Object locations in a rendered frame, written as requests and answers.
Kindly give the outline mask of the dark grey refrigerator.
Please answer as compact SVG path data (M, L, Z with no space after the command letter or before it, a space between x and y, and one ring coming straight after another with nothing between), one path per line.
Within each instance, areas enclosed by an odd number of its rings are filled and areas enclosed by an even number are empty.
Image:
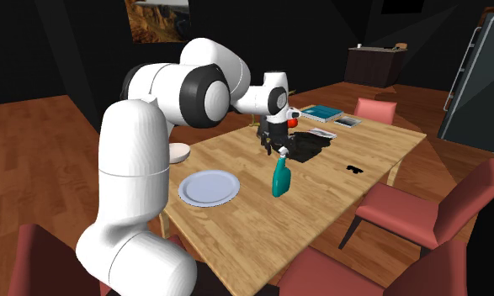
M473 31L443 110L439 139L494 153L494 13Z

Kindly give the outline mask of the teal spray bottle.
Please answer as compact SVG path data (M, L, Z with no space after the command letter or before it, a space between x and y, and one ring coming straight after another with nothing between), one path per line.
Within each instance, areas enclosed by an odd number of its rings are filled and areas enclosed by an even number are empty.
M279 149L280 157L274 169L272 194L278 198L289 190L291 182L291 170L286 166L286 156L289 150L282 146Z

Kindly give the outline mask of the wooden dining table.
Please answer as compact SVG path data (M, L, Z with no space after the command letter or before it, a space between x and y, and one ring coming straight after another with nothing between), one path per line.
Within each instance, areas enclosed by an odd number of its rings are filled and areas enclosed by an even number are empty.
M170 169L166 216L233 296L253 296L383 176L394 177L420 132L363 119L353 128L325 123L337 137L305 163L287 161L289 191L272 194L277 153L269 156L256 130L244 127L192 145ZM363 170L354 174L346 167ZM202 170L223 170L239 193L216 207L185 203L178 187Z

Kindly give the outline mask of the grey tablet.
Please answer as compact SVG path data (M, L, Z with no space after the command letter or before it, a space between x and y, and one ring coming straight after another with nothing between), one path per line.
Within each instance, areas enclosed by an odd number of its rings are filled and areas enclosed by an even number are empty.
M352 128L362 122L361 119L356 119L348 116L341 117L334 121L335 124L340 124L349 128Z

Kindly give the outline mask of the wall picture of brown landscape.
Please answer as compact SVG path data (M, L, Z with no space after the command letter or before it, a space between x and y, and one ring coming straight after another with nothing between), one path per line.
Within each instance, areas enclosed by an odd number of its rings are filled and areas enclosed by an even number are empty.
M189 0L125 0L125 6L134 43L190 40Z

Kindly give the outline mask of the black flat object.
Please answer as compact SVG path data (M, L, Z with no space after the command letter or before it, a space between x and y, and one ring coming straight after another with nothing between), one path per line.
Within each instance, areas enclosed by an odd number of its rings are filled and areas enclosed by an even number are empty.
M331 144L332 140L308 132L295 132L292 136L295 145L289 150L288 158L300 163L305 163L320 154L324 147Z

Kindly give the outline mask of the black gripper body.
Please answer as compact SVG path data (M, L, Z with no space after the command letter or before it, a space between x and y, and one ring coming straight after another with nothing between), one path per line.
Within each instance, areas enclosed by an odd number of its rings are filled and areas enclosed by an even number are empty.
M286 140L289 140L287 119L280 123L270 123L266 116L260 117L260 125L258 126L258 136L261 140L270 139L270 145L280 146Z

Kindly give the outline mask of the teal book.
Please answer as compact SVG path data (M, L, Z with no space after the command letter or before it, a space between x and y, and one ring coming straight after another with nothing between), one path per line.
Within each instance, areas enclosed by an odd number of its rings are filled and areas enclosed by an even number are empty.
M308 119L314 119L322 123L326 123L328 121L334 120L340 117L341 115L343 115L342 110L330 108L323 105L315 105L301 110L302 117Z

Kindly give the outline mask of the white magazine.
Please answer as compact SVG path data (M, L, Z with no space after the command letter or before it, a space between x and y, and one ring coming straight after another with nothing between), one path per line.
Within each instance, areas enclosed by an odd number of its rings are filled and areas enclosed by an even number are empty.
M308 133L311 133L313 135L318 135L321 137L329 138L329 139L335 139L337 135L335 133L323 130L323 129L318 129L318 128L313 128L309 129Z

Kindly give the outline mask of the dark wooden cabinet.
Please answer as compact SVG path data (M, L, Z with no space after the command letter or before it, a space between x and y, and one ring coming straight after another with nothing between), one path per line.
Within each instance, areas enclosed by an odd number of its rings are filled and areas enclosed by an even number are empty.
M344 81L371 87L394 85L407 48L353 47L348 49Z

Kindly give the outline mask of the cream bowl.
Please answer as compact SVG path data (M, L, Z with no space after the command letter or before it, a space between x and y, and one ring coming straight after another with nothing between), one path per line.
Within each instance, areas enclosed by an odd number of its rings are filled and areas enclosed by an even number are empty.
M190 154L190 146L184 143L170 143L169 144L169 163L175 164L185 161Z

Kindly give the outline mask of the pink chair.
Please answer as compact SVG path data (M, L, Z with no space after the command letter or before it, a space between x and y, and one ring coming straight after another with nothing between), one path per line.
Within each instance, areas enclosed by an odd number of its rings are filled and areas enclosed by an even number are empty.
M383 124L392 124L396 113L396 105L397 103L393 102L359 98L354 110L354 115Z
M70 246L39 225L19 227L8 296L108 296L109 291Z
M279 296L467 296L466 244L459 240L442 244L386 288L307 247L278 286Z
M477 166L440 203L379 182L356 208L339 247L344 248L364 220L420 246L425 256L452 240L493 199L494 158Z

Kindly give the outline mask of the pale grey plate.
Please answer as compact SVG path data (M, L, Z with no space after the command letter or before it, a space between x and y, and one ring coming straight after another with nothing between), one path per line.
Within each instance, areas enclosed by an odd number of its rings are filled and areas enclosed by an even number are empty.
M240 186L238 178L229 172L204 170L182 180L178 195L194 207L215 207L231 201L239 193Z

